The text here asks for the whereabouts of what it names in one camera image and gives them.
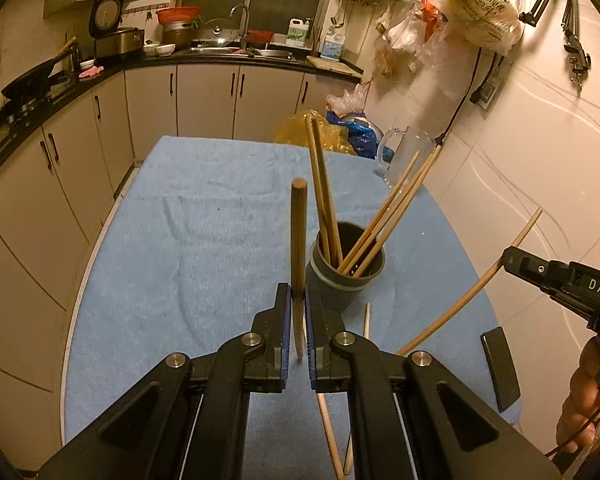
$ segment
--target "faucet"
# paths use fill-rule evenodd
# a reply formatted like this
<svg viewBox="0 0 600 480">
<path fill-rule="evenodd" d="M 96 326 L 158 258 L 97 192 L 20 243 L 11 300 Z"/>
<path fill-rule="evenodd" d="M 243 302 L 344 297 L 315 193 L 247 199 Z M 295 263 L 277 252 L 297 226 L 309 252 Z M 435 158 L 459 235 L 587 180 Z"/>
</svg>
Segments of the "faucet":
<svg viewBox="0 0 600 480">
<path fill-rule="evenodd" d="M 249 33 L 249 7 L 245 4 L 236 5 L 233 9 L 231 9 L 231 13 L 229 14 L 231 18 L 234 16 L 236 9 L 244 9 L 244 12 L 246 13 L 246 18 L 244 21 L 244 34 L 240 37 L 240 48 L 247 50 L 247 35 Z"/>
</svg>

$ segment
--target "red basket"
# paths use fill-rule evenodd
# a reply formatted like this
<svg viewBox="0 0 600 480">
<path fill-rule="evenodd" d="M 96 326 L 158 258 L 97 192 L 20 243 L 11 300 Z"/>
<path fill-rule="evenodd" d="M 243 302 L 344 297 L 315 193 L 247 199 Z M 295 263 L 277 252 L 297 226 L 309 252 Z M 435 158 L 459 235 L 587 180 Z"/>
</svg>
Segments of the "red basket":
<svg viewBox="0 0 600 480">
<path fill-rule="evenodd" d="M 270 43 L 274 32 L 268 30 L 250 30 L 247 34 L 247 41 L 251 43 Z"/>
<path fill-rule="evenodd" d="M 159 10 L 158 23 L 161 25 L 169 25 L 175 22 L 191 23 L 202 12 L 202 7 L 185 6 L 185 7 L 169 7 L 168 9 Z"/>
</svg>

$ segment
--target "cable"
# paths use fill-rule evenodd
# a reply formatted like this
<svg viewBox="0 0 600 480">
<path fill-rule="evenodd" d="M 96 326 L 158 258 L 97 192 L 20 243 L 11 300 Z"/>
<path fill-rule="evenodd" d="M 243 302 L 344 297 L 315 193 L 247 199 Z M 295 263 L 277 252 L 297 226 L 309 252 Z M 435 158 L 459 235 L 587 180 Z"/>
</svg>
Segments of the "cable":
<svg viewBox="0 0 600 480">
<path fill-rule="evenodd" d="M 487 83 L 488 79 L 491 77 L 491 73 L 493 72 L 493 67 L 496 66 L 496 58 L 497 57 L 498 57 L 498 54 L 496 52 L 494 52 L 493 59 L 491 60 L 491 66 L 489 67 L 489 71 L 487 72 L 487 75 L 484 76 L 484 79 L 480 83 L 480 86 L 478 86 L 478 88 L 476 88 L 474 90 L 474 93 L 471 94 L 471 97 L 469 97 L 469 101 L 471 101 L 474 105 L 477 104 L 477 102 L 480 100 L 480 95 L 482 94 L 482 89 L 484 88 L 484 85 Z"/>
<path fill-rule="evenodd" d="M 562 444 L 560 444 L 559 446 L 554 447 L 549 453 L 546 453 L 544 456 L 547 458 L 551 458 L 553 455 L 555 455 L 558 451 L 560 451 L 563 447 L 567 446 L 568 444 L 570 444 L 573 440 L 575 440 L 576 438 L 578 438 L 580 436 L 580 434 L 586 430 L 589 427 L 589 424 L 591 424 L 594 420 L 596 420 L 596 417 L 600 414 L 600 408 L 598 408 L 596 410 L 596 412 L 591 415 L 589 417 L 589 419 L 582 425 L 582 427 L 576 431 L 573 435 L 571 435 L 567 440 L 565 440 Z"/>
<path fill-rule="evenodd" d="M 453 116 L 451 117 L 451 120 L 449 121 L 449 124 L 446 126 L 445 131 L 442 132 L 435 139 L 433 139 L 434 142 L 436 143 L 436 146 L 439 146 L 440 144 L 442 144 L 443 142 L 445 142 L 446 134 L 449 133 L 449 130 L 451 129 L 451 125 L 456 120 L 456 115 L 458 115 L 458 112 L 460 111 L 460 108 L 462 108 L 462 105 L 464 104 L 464 101 L 466 100 L 466 97 L 469 95 L 469 92 L 471 91 L 471 86 L 474 84 L 475 73 L 478 72 L 478 63 L 480 63 L 480 54 L 482 54 L 482 47 L 480 47 L 478 49 L 478 55 L 475 57 L 474 72 L 471 74 L 471 82 L 469 83 L 469 88 L 466 90 L 466 94 L 464 94 L 464 97 L 460 100 L 460 104 L 458 105 L 458 108 L 456 108 L 456 111 L 454 112 Z"/>
</svg>

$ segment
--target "cutting board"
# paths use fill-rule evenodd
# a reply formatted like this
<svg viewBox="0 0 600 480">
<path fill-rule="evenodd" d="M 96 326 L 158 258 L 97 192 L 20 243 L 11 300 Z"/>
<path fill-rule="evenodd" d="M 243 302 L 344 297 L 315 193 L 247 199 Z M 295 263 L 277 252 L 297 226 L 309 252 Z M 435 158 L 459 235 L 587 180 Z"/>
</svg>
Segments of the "cutting board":
<svg viewBox="0 0 600 480">
<path fill-rule="evenodd" d="M 319 68 L 320 70 L 329 70 L 330 72 L 338 72 L 339 74 L 345 74 L 353 77 L 362 78 L 362 74 L 360 72 L 356 72 L 349 66 L 339 61 L 336 61 L 335 59 L 328 59 L 327 57 L 307 56 L 306 60 L 316 68 Z"/>
</svg>

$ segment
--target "blue tablecloth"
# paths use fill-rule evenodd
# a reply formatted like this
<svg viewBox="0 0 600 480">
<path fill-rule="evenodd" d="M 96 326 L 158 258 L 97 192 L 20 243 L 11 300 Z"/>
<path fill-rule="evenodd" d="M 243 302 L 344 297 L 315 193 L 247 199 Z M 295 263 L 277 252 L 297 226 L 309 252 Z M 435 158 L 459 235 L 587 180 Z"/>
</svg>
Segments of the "blue tablecloth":
<svg viewBox="0 0 600 480">
<path fill-rule="evenodd" d="M 367 224 L 389 189 L 376 162 L 327 153 L 339 219 Z M 270 308 L 289 281 L 290 184 L 310 182 L 308 151 L 295 146 L 163 137 L 131 185 L 91 271 L 68 365 L 67 440 L 166 355 L 214 352 Z M 308 245 L 317 232 L 309 193 Z M 343 314 L 396 351 L 477 279 L 435 201 L 417 194 L 385 245 L 386 266 Z M 480 334 L 497 325 L 484 292 L 422 348 L 495 408 Z M 328 396 L 341 454 L 349 421 L 345 394 Z M 505 413 L 514 420 L 517 402 Z M 290 362 L 285 392 L 251 397 L 243 478 L 333 478 L 306 361 Z"/>
</svg>

